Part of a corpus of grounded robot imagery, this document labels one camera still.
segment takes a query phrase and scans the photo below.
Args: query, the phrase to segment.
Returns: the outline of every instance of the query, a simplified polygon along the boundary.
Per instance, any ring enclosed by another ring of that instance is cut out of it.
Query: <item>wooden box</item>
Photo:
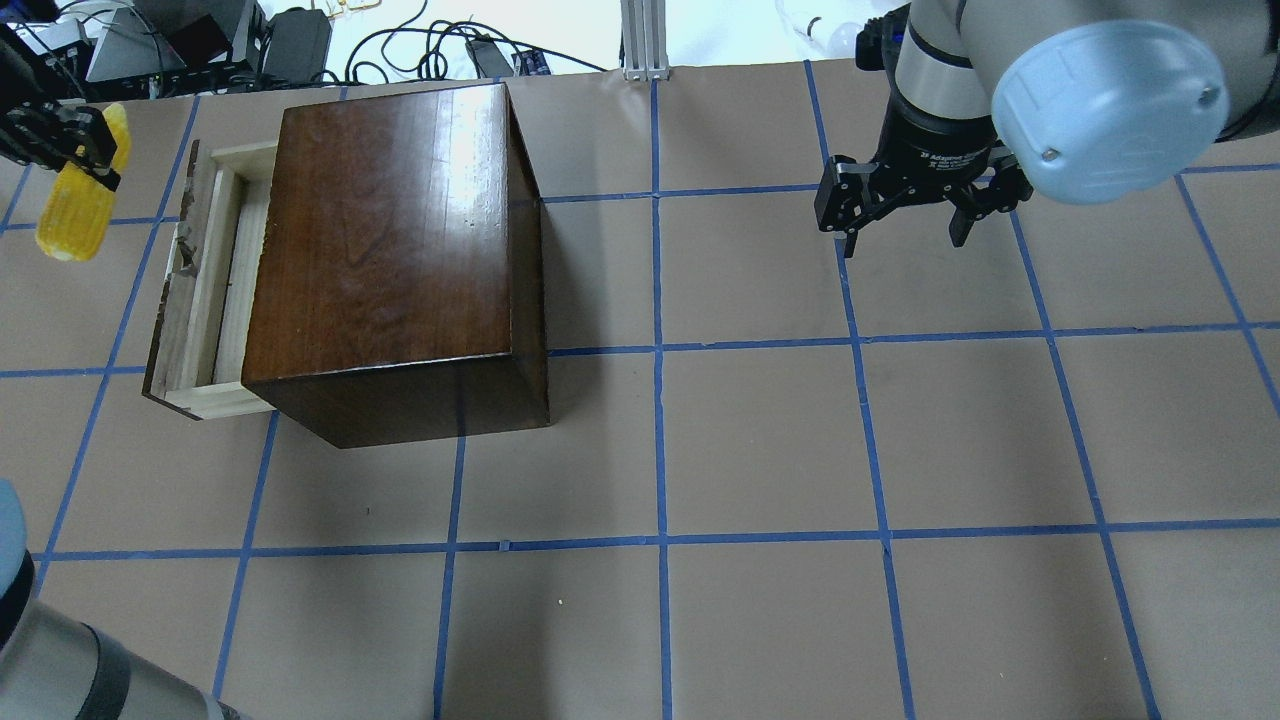
[[[540,208],[503,86],[294,108],[278,147],[195,156],[146,395],[276,407],[338,447],[548,424]]]

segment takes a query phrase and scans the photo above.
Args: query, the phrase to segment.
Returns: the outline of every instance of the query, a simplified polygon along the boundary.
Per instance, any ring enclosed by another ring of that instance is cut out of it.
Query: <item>metal post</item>
[[[622,74],[667,79],[667,1],[622,0]]]

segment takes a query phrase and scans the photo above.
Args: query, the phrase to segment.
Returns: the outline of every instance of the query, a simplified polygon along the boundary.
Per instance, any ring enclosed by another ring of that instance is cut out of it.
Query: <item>yellow corn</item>
[[[115,156],[111,169],[124,173],[129,163],[129,123],[124,106],[114,104],[102,110],[106,127],[115,138]],[[36,225],[36,242],[45,255],[58,260],[88,260],[106,237],[106,225],[111,220],[111,208],[115,193],[88,177],[72,163],[68,163],[54,181],[49,202]]]

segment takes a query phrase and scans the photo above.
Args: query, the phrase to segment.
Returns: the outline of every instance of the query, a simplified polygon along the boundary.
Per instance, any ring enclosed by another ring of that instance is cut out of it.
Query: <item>dark wooden top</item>
[[[500,85],[284,113],[243,382],[511,352]]]

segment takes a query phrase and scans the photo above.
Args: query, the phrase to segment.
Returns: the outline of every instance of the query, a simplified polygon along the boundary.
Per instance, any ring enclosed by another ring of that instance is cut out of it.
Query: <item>blue tape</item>
[[[649,146],[652,200],[652,246],[653,246],[653,425],[654,460],[658,507],[658,626],[660,634],[662,662],[662,717],[672,720],[675,714],[671,689],[671,569],[667,559],[667,430],[666,411],[662,406],[663,373],[663,333],[662,333],[662,211],[659,188],[662,187],[662,152],[658,122],[658,81],[649,82]]]
[[[458,551],[463,551],[458,543]],[[498,543],[470,543],[468,552],[498,550]],[[255,547],[250,557],[351,557],[357,555],[439,555],[449,551],[444,542],[412,542],[394,544],[332,544],[300,547]]]
[[[780,533],[703,533],[671,536],[668,544],[751,544],[778,542],[878,541],[879,530],[799,530]]]
[[[1084,536],[1098,532],[1094,524],[1000,525],[993,528],[910,528],[893,530],[893,539],[1015,538],[1034,536]]]
[[[1111,533],[1180,533],[1203,530],[1280,529],[1280,518],[1233,518],[1211,520],[1143,520],[1108,523]],[[1038,536],[1093,534],[1098,525],[993,525],[963,528],[897,528],[892,539],[945,539],[945,538],[1012,538]],[[760,533],[701,533],[676,536],[617,536],[594,538],[566,538],[543,541],[476,541],[402,543],[402,544],[349,544],[329,547],[260,547],[250,551],[251,557],[344,557],[353,555],[435,555],[454,552],[547,552],[558,550],[590,550],[605,547],[652,547],[677,544],[754,544],[787,542],[879,542],[879,530],[791,530]],[[91,550],[58,551],[51,555],[32,553],[37,561],[92,562],[120,560],[205,560],[239,557],[239,548],[168,548],[168,550]]]
[[[1062,366],[1062,357],[1057,350],[1057,341],[1053,337],[1053,325],[1044,306],[1044,295],[1041,292],[1039,281],[1036,277],[1036,266],[1032,263],[1030,250],[1027,246],[1027,237],[1023,233],[1023,224],[1018,211],[1009,214],[1014,225],[1014,237],[1018,240],[1018,251],[1023,258],[1023,266],[1027,270],[1027,281],[1032,287],[1032,297],[1036,300],[1036,311],[1039,314],[1041,325],[1044,329],[1044,341],[1048,345],[1050,360],[1053,363],[1053,374],[1057,377],[1057,387],[1062,395],[1062,406],[1066,410],[1068,424],[1071,427],[1071,438],[1075,442],[1075,452],[1080,461],[1080,471],[1084,475],[1084,484],[1089,493],[1089,502],[1093,506],[1093,519],[1097,523],[1098,537],[1102,539],[1102,552],[1106,556],[1107,570],[1111,574],[1111,585],[1115,589],[1116,603],[1120,607],[1120,621],[1124,624],[1125,637],[1129,641],[1129,653],[1133,656],[1134,670],[1138,674],[1138,685],[1142,688],[1142,698],[1147,706],[1147,716],[1151,720],[1160,719],[1160,707],[1156,705],[1156,693],[1151,685],[1151,676],[1147,673],[1147,661],[1138,642],[1138,629],[1133,621],[1133,612],[1129,610],[1129,594],[1120,577],[1120,564],[1116,560],[1115,547],[1111,543],[1111,534],[1107,532],[1107,519],[1102,510],[1102,498],[1098,495],[1098,486],[1093,477],[1093,464],[1089,461],[1088,448],[1084,446],[1084,433],[1080,430],[1080,420],[1075,411],[1075,401],[1071,398],[1071,388],[1066,382],[1066,370]]]
[[[236,638],[236,619],[239,616],[239,601],[244,591],[244,575],[248,573],[248,561],[252,556],[253,536],[257,532],[257,515],[262,507],[262,491],[266,488],[266,474],[271,465],[271,451],[275,448],[275,430],[280,425],[280,411],[271,411],[271,420],[266,424],[266,437],[262,439],[262,457],[257,465],[257,479],[253,483],[253,500],[248,506],[248,518],[244,521],[244,538],[241,541],[239,564],[236,566],[236,584],[232,585],[232,600],[227,609],[227,623],[223,625],[223,643],[218,651],[218,667],[214,671],[215,698],[223,696],[223,682],[227,679],[227,661],[232,655],[232,641]]]
[[[1263,163],[1258,165],[1207,165],[1198,168],[1183,168],[1179,176],[1202,176],[1210,173],[1258,173],[1267,170],[1280,170],[1280,163]]]
[[[1231,304],[1231,311],[1235,313],[1235,320],[1239,323],[1236,327],[1242,333],[1244,333],[1244,342],[1248,343],[1249,352],[1253,355],[1253,363],[1258,366],[1258,374],[1262,377],[1262,384],[1267,388],[1267,396],[1271,398],[1271,407],[1275,410],[1276,415],[1280,416],[1280,392],[1276,391],[1275,379],[1267,369],[1266,359],[1262,357],[1262,348],[1258,346],[1258,338],[1253,336],[1249,320],[1244,315],[1244,306],[1240,305],[1240,299],[1236,297],[1235,290],[1231,288],[1231,281],[1226,277],[1226,268],[1222,265],[1222,260],[1219,259],[1217,250],[1213,249],[1213,240],[1208,236],[1208,231],[1204,228],[1204,220],[1201,218],[1199,210],[1196,209],[1196,201],[1192,200],[1192,193],[1187,190],[1187,182],[1183,181],[1181,176],[1175,177],[1174,181],[1178,183],[1178,192],[1183,196],[1183,204],[1187,205],[1187,211],[1190,214],[1192,222],[1196,223],[1196,232],[1199,233],[1201,243],[1203,243],[1204,252],[1208,255],[1208,260],[1213,265],[1213,272],[1217,273],[1217,279],[1222,283],[1222,292],[1226,293],[1226,300]]]
[[[1043,331],[989,331],[968,333],[904,333],[882,334],[860,338],[863,345],[876,345],[887,342],[964,342],[973,340],[1020,340],[1027,337],[1044,337]]]
[[[849,323],[849,336],[860,338],[858,316],[854,314],[854,299],[849,287],[849,266],[844,259],[844,245],[835,241],[836,263],[840,270],[840,291],[845,302],[845,320]],[[883,548],[881,553],[884,565],[884,589],[888,594],[890,624],[893,630],[893,653],[897,657],[897,676],[902,691],[902,712],[906,720],[915,720],[915,697],[911,692],[911,669],[906,660],[906,637],[902,630],[902,609],[897,597],[897,570],[893,568],[892,530],[888,523],[888,509],[884,505],[884,484],[881,479],[879,452],[876,446],[876,429],[872,424],[872,406],[867,393],[867,372],[863,363],[863,343],[852,343],[854,378],[858,386],[858,406],[863,419],[863,437],[867,442],[867,461],[870,466],[872,493],[876,498],[876,527]]]
[[[466,470],[467,438],[460,436],[453,454],[453,495],[449,500],[448,552],[444,556],[444,579],[440,583],[440,624],[435,639],[435,679],[431,693],[431,717],[440,720],[444,711],[444,664],[449,648],[449,616],[453,611],[453,568],[457,562],[458,515],[462,512],[462,475]]]
[[[173,550],[86,550],[86,551],[58,551],[41,557],[52,562],[91,562],[91,561],[122,561],[122,560],[212,560],[239,557],[239,548],[214,547],[214,548],[173,548]]]
[[[99,414],[102,411],[102,400],[106,397],[106,387],[110,380],[111,375],[102,375],[102,379],[97,383],[97,395],[93,396],[93,406],[88,411],[88,420],[84,421],[84,432],[81,434],[79,447],[76,448],[76,461],[72,464],[70,475],[67,478],[67,488],[63,491],[63,497],[58,503],[58,514],[54,515],[54,524],[49,529],[49,539],[45,542],[45,557],[52,557],[54,550],[58,548],[58,537],[63,533],[63,523],[67,521],[67,511],[70,510],[72,497],[76,495],[81,470],[84,468],[84,455],[88,452],[88,443],[93,437],[93,428],[97,425]],[[36,571],[37,597],[40,596],[40,589],[45,585],[49,568],[49,562],[42,562]]]
[[[1112,533],[1174,533],[1197,530],[1257,530],[1280,528],[1280,518],[1238,518],[1224,520],[1148,520],[1111,523]]]
[[[645,355],[652,345],[616,345],[611,347],[561,347],[547,352],[549,357],[580,357],[586,355]]]
[[[699,352],[704,350],[767,350],[772,347],[829,347],[847,346],[847,337],[808,337],[795,340],[740,340],[723,342],[677,342],[663,345],[664,352]]]
[[[826,167],[831,150],[827,147],[827,123],[822,119],[822,102],[818,101],[818,83],[813,77],[813,63],[804,61],[804,77],[809,83],[809,102],[813,104],[813,120],[818,126],[818,149],[822,151],[822,167]]]
[[[182,140],[178,141],[178,156],[174,158],[173,167],[169,168],[169,179],[165,181],[164,195],[160,196],[160,206],[156,208],[156,218],[163,218],[165,208],[169,206],[173,184],[178,179],[178,172],[182,169],[182,159],[187,155],[187,146],[191,145],[191,131],[196,127],[197,113],[200,113],[198,95],[191,99],[191,113],[187,114],[187,127],[182,129]]]
[[[9,229],[9,220],[13,219],[14,210],[18,209],[18,200],[22,199],[22,191],[27,187],[27,178],[31,177],[31,165],[22,169],[22,176],[18,178],[18,184],[13,188],[13,197],[9,199],[9,206],[5,208],[4,218],[0,218],[0,232]]]
[[[110,220],[108,220],[106,224],[109,224],[109,225],[150,225],[152,223],[159,223],[163,219],[164,219],[163,217],[151,217],[151,218],[111,218]]]
[[[0,370],[0,378],[65,378],[105,375],[106,368],[51,368],[47,370]]]
[[[543,202],[556,205],[559,202],[598,202],[604,200],[648,200],[653,192],[608,192],[603,195],[557,195],[543,197]]]
[[[1240,329],[1231,323],[1208,323],[1202,325],[1155,325],[1149,328],[1073,328],[1053,329],[1055,337],[1101,337],[1133,334],[1172,334],[1172,333],[1219,333]]]
[[[572,538],[548,541],[509,541],[511,552],[543,552],[548,550],[588,550],[598,547],[639,547],[662,544],[658,536],[621,536],[605,538]]]
[[[805,192],[818,190],[818,183],[762,184],[755,187],[712,187],[696,190],[663,190],[660,197],[701,197],[707,195],[762,195],[767,192]]]
[[[124,365],[118,368],[49,368],[33,370],[0,370],[0,379],[4,378],[67,378],[67,377],[92,377],[92,375],[141,375],[147,369],[142,365]]]

